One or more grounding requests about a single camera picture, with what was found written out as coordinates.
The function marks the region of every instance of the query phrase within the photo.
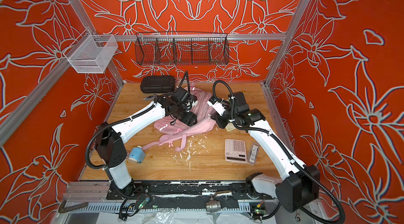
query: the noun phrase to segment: wooden table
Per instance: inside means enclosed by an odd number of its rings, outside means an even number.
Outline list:
[[[195,87],[212,92],[212,83],[194,83]],[[236,83],[230,84],[233,92],[243,91],[250,109],[259,109],[270,126],[275,129],[272,123],[270,112],[265,101],[262,87],[259,83]],[[228,90],[224,85],[217,85],[216,95],[227,97]],[[118,97],[118,100],[108,119],[108,123],[128,117],[136,111],[145,107],[149,101],[143,101],[147,96],[140,91],[139,83],[126,83]],[[147,126],[126,144],[127,151],[140,145],[144,146],[152,141],[158,141],[163,135],[153,127]],[[152,146],[145,150],[146,157],[141,164],[126,161],[129,174],[135,180],[244,180],[255,172],[263,172],[265,175],[279,177],[274,164],[265,154],[262,148],[259,149],[255,165],[240,164],[225,161],[224,140],[226,138],[244,140],[246,149],[250,149],[254,139],[244,131],[232,130],[227,132],[215,126],[213,130],[189,136],[185,148],[177,152],[176,146],[180,146],[181,140],[174,141],[174,147],[168,144],[163,146]],[[103,161],[96,152],[91,156],[93,164],[100,165]],[[107,180],[105,171],[86,168],[82,180]]]

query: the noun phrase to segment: blue object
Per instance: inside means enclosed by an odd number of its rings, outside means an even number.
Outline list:
[[[142,163],[145,156],[146,154],[142,150],[142,146],[137,146],[133,148],[132,151],[129,153],[128,160],[135,163]]]

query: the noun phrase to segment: black case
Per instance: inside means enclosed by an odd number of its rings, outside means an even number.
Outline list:
[[[140,84],[143,93],[173,92],[175,78],[173,76],[145,76]]]

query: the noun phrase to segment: floral wallpaper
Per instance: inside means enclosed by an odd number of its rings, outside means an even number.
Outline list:
[[[99,34],[176,31],[271,34],[286,32],[299,0],[80,0]],[[226,66],[141,66],[133,42],[120,43],[114,63],[124,80],[146,75],[182,76],[194,81],[217,79],[261,81],[273,60],[278,40],[230,43]]]
[[[404,219],[403,10],[402,0],[310,0],[270,84],[296,154],[316,164],[346,223]]]
[[[0,123],[84,31],[68,0],[0,0]],[[0,148],[0,223],[50,223],[119,90],[69,68]]]

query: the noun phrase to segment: pink bag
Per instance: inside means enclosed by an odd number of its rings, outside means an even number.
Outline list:
[[[165,133],[165,135],[160,137],[159,141],[154,141],[143,146],[142,150],[154,145],[163,145],[165,143],[172,146],[173,141],[182,139],[181,147],[175,149],[176,151],[180,151],[185,147],[187,136],[205,133],[213,129],[216,125],[216,121],[210,118],[213,108],[207,103],[212,94],[196,87],[191,87],[191,94],[198,98],[198,103],[191,109],[191,111],[196,114],[197,123],[190,127],[177,120],[174,125],[170,125],[170,122],[173,121],[173,118],[170,116],[157,120],[154,122],[154,128]]]

